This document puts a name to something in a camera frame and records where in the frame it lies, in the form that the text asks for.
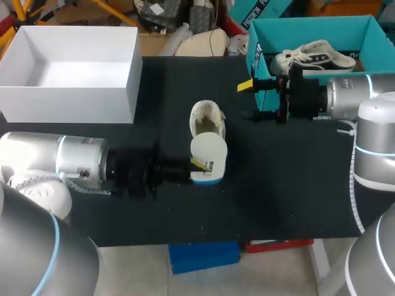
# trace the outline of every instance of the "white table leg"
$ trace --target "white table leg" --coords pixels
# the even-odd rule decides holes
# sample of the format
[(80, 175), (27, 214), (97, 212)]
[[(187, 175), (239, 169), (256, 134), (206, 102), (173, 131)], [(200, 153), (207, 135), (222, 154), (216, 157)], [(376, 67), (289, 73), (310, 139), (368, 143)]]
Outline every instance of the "white table leg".
[(322, 239), (315, 239), (314, 243), (309, 246), (309, 252), (313, 263), (315, 278), (317, 284), (319, 284), (330, 271), (329, 261)]

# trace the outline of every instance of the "table surface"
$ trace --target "table surface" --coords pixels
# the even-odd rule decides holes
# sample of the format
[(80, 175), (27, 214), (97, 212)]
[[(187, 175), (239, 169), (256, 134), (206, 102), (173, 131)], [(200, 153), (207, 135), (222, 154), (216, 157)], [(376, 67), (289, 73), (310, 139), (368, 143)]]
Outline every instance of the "table surface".
[[(156, 200), (72, 192), (71, 223), (100, 247), (176, 242), (351, 237), (360, 234), (349, 196), (352, 137), (344, 123), (290, 120), (252, 123), (242, 110), (252, 94), (236, 92), (248, 79), (242, 57), (143, 59), (134, 125), (3, 123), (0, 133), (34, 131), (106, 138), (112, 147), (152, 147), (189, 155), (189, 114), (211, 99), (226, 115), (227, 170), (217, 185), (165, 183)], [(367, 227), (395, 194), (355, 185)]]

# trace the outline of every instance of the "blue box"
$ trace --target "blue box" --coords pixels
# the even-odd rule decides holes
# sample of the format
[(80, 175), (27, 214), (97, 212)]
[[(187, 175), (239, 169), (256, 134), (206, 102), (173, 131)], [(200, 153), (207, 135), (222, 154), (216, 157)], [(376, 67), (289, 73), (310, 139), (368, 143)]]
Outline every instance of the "blue box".
[(229, 265), (239, 262), (237, 242), (168, 245), (173, 274)]
[(254, 19), (280, 17), (292, 0), (236, 0), (229, 11), (230, 17), (248, 30)]
[[(319, 78), (322, 85), (334, 76), (395, 73), (395, 47), (375, 18), (369, 15), (254, 20), (249, 34), (246, 63), (254, 78), (271, 77), (268, 66), (276, 54), (320, 39), (328, 40), (335, 50), (343, 54), (359, 58), (365, 70), (307, 77)], [(275, 91), (258, 92), (256, 101), (263, 111), (275, 111), (279, 106)]]

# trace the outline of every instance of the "cable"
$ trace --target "cable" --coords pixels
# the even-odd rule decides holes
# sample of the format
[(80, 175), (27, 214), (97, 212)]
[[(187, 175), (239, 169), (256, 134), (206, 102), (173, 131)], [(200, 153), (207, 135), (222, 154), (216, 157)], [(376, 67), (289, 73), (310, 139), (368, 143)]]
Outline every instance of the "cable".
[(212, 56), (214, 56), (214, 52), (212, 51), (212, 45), (211, 45), (211, 36), (212, 36), (212, 33), (214, 33), (214, 31), (215, 31), (215, 30), (212, 30), (212, 31), (211, 31), (210, 38), (209, 38), (209, 42), (210, 42), (210, 48), (211, 48), (211, 54), (212, 54)]
[(96, 189), (86, 189), (83, 188), (77, 184), (75, 184), (73, 181), (69, 180), (67, 177), (67, 174), (65, 173), (60, 173), (60, 174), (55, 174), (55, 173), (48, 173), (45, 171), (38, 171), (38, 170), (31, 170), (31, 171), (26, 171), (24, 174), (31, 176), (28, 179), (23, 180), (20, 183), (13, 184), (12, 180), (15, 179), (15, 175), (13, 175), (10, 180), (8, 181), (8, 185), (18, 191), (21, 189), (34, 184), (34, 183), (41, 183), (45, 182), (48, 180), (56, 180), (56, 181), (61, 181), (67, 185), (67, 187), (74, 189), (77, 192), (84, 193), (84, 194), (103, 194), (103, 195), (111, 195), (111, 191), (103, 191), (103, 190), (96, 190)]
[(365, 232), (365, 228), (362, 225), (362, 222), (359, 218), (357, 203), (356, 203), (356, 195), (355, 195), (355, 180), (354, 180), (354, 161), (356, 157), (356, 143), (357, 143), (357, 125), (349, 120), (340, 120), (343, 123), (346, 123), (352, 127), (350, 131), (343, 131), (338, 129), (340, 133), (348, 133), (350, 136), (354, 137), (353, 144), (352, 144), (352, 154), (351, 154), (351, 162), (350, 162), (350, 174), (349, 174), (349, 192), (350, 192), (350, 203), (352, 208), (352, 214), (354, 215), (355, 222), (357, 223), (358, 229), (360, 233)]

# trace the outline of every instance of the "shoe lace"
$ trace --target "shoe lace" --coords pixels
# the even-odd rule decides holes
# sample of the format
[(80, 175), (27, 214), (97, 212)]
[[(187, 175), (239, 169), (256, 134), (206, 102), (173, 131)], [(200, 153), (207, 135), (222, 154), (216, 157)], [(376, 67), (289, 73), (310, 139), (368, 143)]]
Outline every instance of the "shoe lace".
[(312, 60), (312, 58), (308, 54), (303, 53), (300, 49), (295, 49), (293, 51), (286, 49), (285, 51), (283, 51), (283, 53), (289, 55), (289, 57), (287, 57), (282, 62), (282, 64), (286, 64), (286, 65), (291, 65), (291, 62), (293, 62), (294, 60), (298, 62), (305, 60)]

